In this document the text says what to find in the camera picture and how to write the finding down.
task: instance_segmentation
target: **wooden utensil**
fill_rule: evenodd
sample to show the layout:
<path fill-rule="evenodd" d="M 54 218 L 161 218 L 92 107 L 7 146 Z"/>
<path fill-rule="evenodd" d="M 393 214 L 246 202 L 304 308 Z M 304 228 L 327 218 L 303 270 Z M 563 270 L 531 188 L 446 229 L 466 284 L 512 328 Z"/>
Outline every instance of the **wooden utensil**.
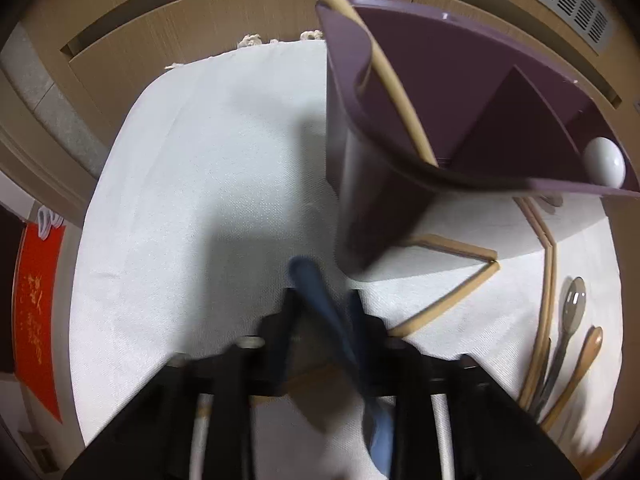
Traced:
<path fill-rule="evenodd" d="M 495 262 L 498 259 L 498 253 L 492 249 L 485 249 L 471 244 L 465 244 L 457 240 L 445 238 L 444 236 L 422 234 L 409 238 L 402 243 L 402 246 L 420 246 L 433 251 L 442 253 L 456 254 L 463 258 L 474 258 L 482 262 Z"/>
<path fill-rule="evenodd" d="M 535 232 L 540 244 L 545 250 L 545 267 L 542 278 L 542 300 L 540 301 L 540 316 L 538 330 L 533 345 L 533 352 L 529 362 L 529 370 L 520 391 L 518 404 L 523 410 L 528 410 L 535 393 L 536 385 L 543 373 L 543 358 L 546 352 L 546 342 L 551 329 L 551 304 L 556 294 L 556 268 L 558 267 L 558 250 L 551 230 L 540 216 L 531 199 L 527 197 L 514 198 L 529 225 Z"/>
<path fill-rule="evenodd" d="M 540 373 L 540 376 L 538 377 L 538 384 L 536 384 L 536 389 L 533 393 L 533 398 L 531 401 L 531 406 L 529 407 L 529 415 L 533 416 L 533 408 L 535 406 L 538 405 L 538 402 L 540 401 L 540 395 L 542 395 L 542 388 L 545 385 L 545 375 L 546 375 L 546 369 L 548 367 L 549 364 L 549 352 L 551 352 L 551 338 L 547 338 L 548 341 L 546 342 L 546 348 L 545 348 L 545 358 L 542 359 L 542 371 Z"/>
<path fill-rule="evenodd" d="M 584 339 L 584 345 L 582 345 L 582 350 L 580 351 L 580 357 L 578 357 L 578 362 L 575 365 L 574 373 L 569 379 L 567 386 L 564 388 L 564 391 L 556 400 L 556 403 L 551 408 L 549 413 L 546 414 L 546 417 L 540 424 L 540 427 L 549 431 L 555 421 L 558 419 L 560 413 L 571 399 L 575 389 L 578 387 L 578 384 L 585 376 L 591 364 L 595 361 L 596 357 L 600 352 L 600 348 L 602 347 L 602 327 L 596 326 L 591 327 L 587 337 Z"/>
<path fill-rule="evenodd" d="M 407 337 L 411 335 L 462 301 L 498 270 L 500 270 L 500 264 L 498 262 L 486 264 L 473 276 L 460 283 L 460 285 L 454 288 L 449 294 L 444 295 L 439 300 L 431 303 L 427 308 L 390 329 L 389 335 L 393 337 Z"/>
<path fill-rule="evenodd" d="M 554 354 L 554 358 L 551 362 L 551 368 L 549 368 L 549 375 L 546 379 L 545 385 L 540 393 L 540 398 L 537 402 L 532 402 L 532 415 L 535 420 L 538 420 L 540 412 L 545 407 L 546 402 L 549 400 L 551 391 L 556 385 L 558 375 L 560 375 L 560 369 L 564 362 L 564 356 L 566 355 L 566 349 L 569 345 L 569 339 L 578 330 L 582 316 L 584 315 L 584 308 L 587 303 L 587 292 L 584 286 L 582 278 L 575 278 L 569 290 L 567 291 L 566 298 L 564 300 L 564 306 L 562 307 L 562 337 L 558 342 L 558 348 Z"/>
<path fill-rule="evenodd" d="M 424 162 L 428 162 L 433 166 L 437 166 L 436 157 L 433 154 L 429 139 L 427 138 L 422 123 L 418 118 L 418 114 L 415 111 L 414 105 L 409 100 L 409 96 L 406 94 L 402 82 L 398 77 L 398 74 L 394 71 L 391 63 L 387 59 L 384 51 L 379 46 L 372 33 L 367 28 L 367 25 L 362 21 L 360 15 L 356 10 L 351 7 L 348 0 L 325 0 L 333 10 L 340 12 L 343 16 L 346 16 L 350 20 L 353 20 L 360 25 L 369 35 L 371 39 L 371 64 L 376 71 L 382 84 L 385 86 L 386 92 L 393 101 L 398 114 L 400 115 L 404 127 L 409 132 L 409 136 L 414 143 L 415 149 L 420 155 L 420 158 Z"/>

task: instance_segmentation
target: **purple plastic container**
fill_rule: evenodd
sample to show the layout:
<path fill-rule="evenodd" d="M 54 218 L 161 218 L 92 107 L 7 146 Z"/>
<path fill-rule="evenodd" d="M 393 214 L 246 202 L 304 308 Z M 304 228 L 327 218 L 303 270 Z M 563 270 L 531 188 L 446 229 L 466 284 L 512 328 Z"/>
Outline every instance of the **purple plastic container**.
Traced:
<path fill-rule="evenodd" d="M 326 177 L 338 195 L 335 253 L 344 272 L 390 277 L 372 270 L 383 255 L 395 259 L 395 276 L 473 263 L 393 248 L 409 234 L 443 235 L 500 258 L 538 250 L 513 196 L 563 197 L 562 207 L 543 215 L 557 241 L 604 217 L 594 196 L 640 196 L 628 156 L 597 106 L 549 60 L 434 7 L 350 1 L 404 84 L 440 167 L 420 160 L 370 70 L 368 35 L 318 3 L 328 51 Z M 594 137 L 622 150 L 622 189 L 588 181 L 580 154 Z"/>

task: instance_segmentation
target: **spoon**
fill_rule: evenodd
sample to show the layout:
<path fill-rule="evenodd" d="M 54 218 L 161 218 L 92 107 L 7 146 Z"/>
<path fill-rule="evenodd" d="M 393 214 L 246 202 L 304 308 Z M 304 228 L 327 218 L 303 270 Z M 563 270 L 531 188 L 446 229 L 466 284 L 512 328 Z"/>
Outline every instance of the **spoon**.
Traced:
<path fill-rule="evenodd" d="M 591 364 L 595 361 L 596 357 L 600 352 L 600 348 L 602 346 L 602 327 L 592 326 L 587 334 L 587 337 L 584 340 L 584 345 L 582 345 L 582 350 L 580 351 L 580 357 L 578 357 L 578 362 L 575 365 L 574 373 L 571 375 L 571 379 L 567 383 L 566 388 L 556 400 L 556 403 L 551 408 L 549 413 L 546 414 L 546 417 L 540 424 L 540 427 L 544 431 L 549 431 L 555 421 L 558 419 L 560 413 L 569 402 L 569 399 L 573 395 L 575 389 L 578 387 L 578 384 L 585 376 Z"/>
<path fill-rule="evenodd" d="M 545 407 L 546 402 L 549 400 L 551 392 L 556 385 L 562 363 L 564 362 L 564 356 L 566 355 L 566 349 L 569 345 L 569 339 L 578 330 L 578 326 L 584 315 L 584 307 L 587 303 L 587 293 L 582 278 L 575 278 L 564 300 L 564 307 L 562 308 L 562 335 L 558 342 L 558 348 L 554 354 L 554 358 L 551 361 L 551 367 L 549 368 L 549 375 L 546 378 L 545 385 L 540 393 L 540 399 L 535 404 L 532 410 L 532 416 L 534 420 L 538 420 L 540 412 Z"/>
<path fill-rule="evenodd" d="M 362 361 L 364 348 L 358 347 L 357 340 L 351 336 L 338 314 L 337 305 L 326 289 L 318 265 L 304 256 L 294 256 L 289 261 L 289 277 L 298 294 L 316 314 L 316 321 L 332 342 L 335 357 L 344 366 L 364 400 L 362 426 L 367 451 L 376 468 L 388 478 L 394 449 L 394 407 L 368 394 L 368 384 L 362 377 L 362 372 L 367 369 Z M 364 317 L 351 317 L 351 321 L 354 330 L 358 322 L 365 322 Z"/>

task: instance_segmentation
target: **wooden spoon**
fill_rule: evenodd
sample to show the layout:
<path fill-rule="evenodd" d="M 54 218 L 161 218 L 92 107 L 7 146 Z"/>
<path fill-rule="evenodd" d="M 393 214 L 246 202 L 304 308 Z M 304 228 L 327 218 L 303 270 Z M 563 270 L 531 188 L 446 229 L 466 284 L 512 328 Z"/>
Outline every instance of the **wooden spoon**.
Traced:
<path fill-rule="evenodd" d="M 580 351 L 580 357 L 578 357 L 578 362 L 575 365 L 574 373 L 571 375 L 571 379 L 567 383 L 566 388 L 556 400 L 556 403 L 551 408 L 551 410 L 546 414 L 546 417 L 540 424 L 540 427 L 548 432 L 552 427 L 555 421 L 558 419 L 560 413 L 571 399 L 571 396 L 574 394 L 575 389 L 578 387 L 578 384 L 585 376 L 591 364 L 595 361 L 596 357 L 600 352 L 600 348 L 602 347 L 602 327 L 595 326 L 591 327 L 589 330 L 587 337 L 584 339 L 584 344 L 582 345 L 582 350 Z"/>

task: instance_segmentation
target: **wall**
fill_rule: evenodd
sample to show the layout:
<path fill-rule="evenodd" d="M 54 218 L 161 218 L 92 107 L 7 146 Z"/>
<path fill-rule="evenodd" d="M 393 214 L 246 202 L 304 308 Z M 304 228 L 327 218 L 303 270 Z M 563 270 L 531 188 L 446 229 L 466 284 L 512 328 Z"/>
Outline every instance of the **wall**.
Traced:
<path fill-rule="evenodd" d="M 92 176 L 98 178 L 107 148 L 62 95 L 20 23 L 0 52 L 0 67 L 37 120 Z"/>
<path fill-rule="evenodd" d="M 27 220 L 31 214 L 34 199 L 0 171 L 0 203 Z"/>
<path fill-rule="evenodd" d="M 31 455 L 27 445 L 23 442 L 18 431 L 33 431 L 27 408 L 24 405 L 22 389 L 18 381 L 0 380 L 0 416 L 6 424 L 11 436 L 17 442 L 22 452 L 29 457 Z"/>

